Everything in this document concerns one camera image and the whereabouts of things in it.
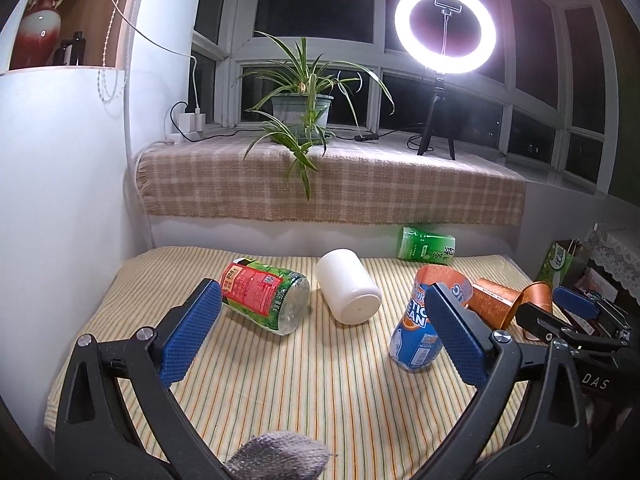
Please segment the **grey gloved hand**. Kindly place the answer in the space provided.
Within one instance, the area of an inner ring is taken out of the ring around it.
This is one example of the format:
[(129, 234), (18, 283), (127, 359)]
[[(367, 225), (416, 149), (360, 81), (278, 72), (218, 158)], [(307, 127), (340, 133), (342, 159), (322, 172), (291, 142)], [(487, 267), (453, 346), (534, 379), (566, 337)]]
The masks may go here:
[(331, 454), (324, 444), (291, 431), (252, 437), (226, 462), (235, 479), (318, 479)]

